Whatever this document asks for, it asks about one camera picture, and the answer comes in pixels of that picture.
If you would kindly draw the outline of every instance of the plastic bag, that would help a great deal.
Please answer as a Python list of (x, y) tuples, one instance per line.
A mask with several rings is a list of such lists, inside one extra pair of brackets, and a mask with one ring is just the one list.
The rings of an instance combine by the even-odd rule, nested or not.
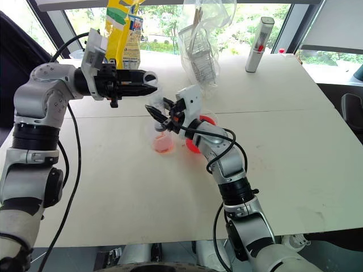
[(236, 0), (184, 0), (178, 27), (181, 64), (204, 93), (216, 85), (220, 69), (211, 34), (232, 23), (236, 5)]
[(106, 59), (115, 59), (118, 69), (138, 69), (142, 18), (136, 16), (138, 5), (145, 0), (109, 0), (105, 35), (108, 38)]

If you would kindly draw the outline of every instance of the black chair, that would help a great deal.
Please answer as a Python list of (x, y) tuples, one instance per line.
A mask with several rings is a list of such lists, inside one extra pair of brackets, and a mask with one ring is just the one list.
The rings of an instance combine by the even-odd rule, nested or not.
[(363, 103), (358, 95), (346, 93), (341, 98), (341, 116), (363, 144)]

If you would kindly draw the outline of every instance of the window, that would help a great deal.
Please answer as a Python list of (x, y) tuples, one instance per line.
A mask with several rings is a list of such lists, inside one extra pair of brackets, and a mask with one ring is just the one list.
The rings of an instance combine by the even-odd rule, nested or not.
[(316, 83), (361, 84), (353, 74), (363, 65), (363, 55), (306, 49), (297, 55)]
[[(176, 35), (182, 8), (183, 5), (140, 6), (142, 50), (179, 54)], [(213, 34), (218, 40), (219, 53), (248, 55), (262, 16), (275, 20), (266, 48), (267, 53), (271, 52), (289, 8), (290, 4), (237, 4), (232, 25)], [(66, 10), (66, 14), (76, 34), (87, 32), (90, 27), (104, 31), (106, 8)]]
[(359, 54), (314, 51), (314, 50), (300, 50), (298, 54), (300, 56), (301, 61), (306, 64), (319, 64), (319, 65), (331, 65), (331, 66), (339, 66), (340, 63), (343, 62), (363, 64), (363, 55)]
[(26, 0), (0, 1), (0, 10), (49, 54), (55, 54), (56, 48), (34, 16)]
[(106, 22), (106, 8), (77, 8), (73, 10), (65, 10), (66, 15), (71, 23), (75, 33), (82, 34), (88, 32), (90, 28), (99, 29), (101, 35), (104, 35), (104, 27)]

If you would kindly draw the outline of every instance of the clear plastic bag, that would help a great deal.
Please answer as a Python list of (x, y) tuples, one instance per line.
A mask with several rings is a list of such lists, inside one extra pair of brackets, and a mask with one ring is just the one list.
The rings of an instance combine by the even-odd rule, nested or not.
[(236, 0), (184, 0), (178, 28), (181, 64), (204, 93), (216, 85), (220, 69), (211, 33), (232, 23), (236, 4)]

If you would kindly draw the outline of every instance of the green foliage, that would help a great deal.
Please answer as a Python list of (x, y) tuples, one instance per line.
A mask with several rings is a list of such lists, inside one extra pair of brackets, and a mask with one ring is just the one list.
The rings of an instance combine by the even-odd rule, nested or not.
[(275, 44), (278, 34), (280, 33), (280, 27), (277, 27), (276, 25), (273, 26), (270, 38), (267, 41), (266, 47), (272, 48)]
[(249, 16), (247, 17), (247, 19), (252, 21), (252, 20), (258, 19), (260, 17), (261, 17), (260, 14), (249, 14)]
[(56, 49), (48, 35), (36, 19), (27, 1), (0, 1), (0, 10), (16, 23), (24, 32), (32, 37), (44, 50), (54, 54)]
[(76, 34), (81, 34), (90, 30), (90, 28), (99, 29), (101, 34), (104, 33), (106, 21), (106, 8), (75, 8), (65, 10), (66, 15), (71, 22)]
[(301, 50), (299, 56), (301, 61), (306, 64), (322, 64), (336, 66), (336, 61), (349, 61), (363, 64), (363, 55), (358, 54)]
[(255, 34), (257, 30), (257, 26), (256, 25), (249, 25), (247, 27), (247, 32), (250, 34)]
[(240, 44), (249, 41), (249, 36), (244, 31), (237, 31), (237, 33), (232, 34), (232, 37), (239, 41)]
[[(174, 53), (172, 44), (165, 44), (163, 42), (141, 42), (140, 45), (142, 50), (164, 52), (170, 54)], [(179, 54), (179, 48), (177, 44), (175, 44), (175, 51), (176, 54)]]
[(228, 42), (218, 43), (218, 51), (222, 52), (224, 49), (228, 48)]
[(289, 5), (280, 5), (275, 12), (273, 13), (272, 17), (274, 20), (285, 20), (285, 17), (289, 11), (290, 6)]
[(181, 5), (141, 6), (140, 13), (156, 17), (163, 33), (167, 36), (176, 37), (178, 19), (182, 13)]
[(238, 18), (237, 18), (237, 23), (243, 22), (244, 21), (244, 16), (243, 14), (241, 14)]
[(232, 55), (238, 55), (238, 51), (234, 48), (231, 48)]
[(254, 37), (254, 36), (250, 36), (250, 37), (248, 38), (248, 44), (249, 44), (250, 46), (252, 46), (252, 44), (254, 43), (254, 39), (255, 39), (255, 37)]

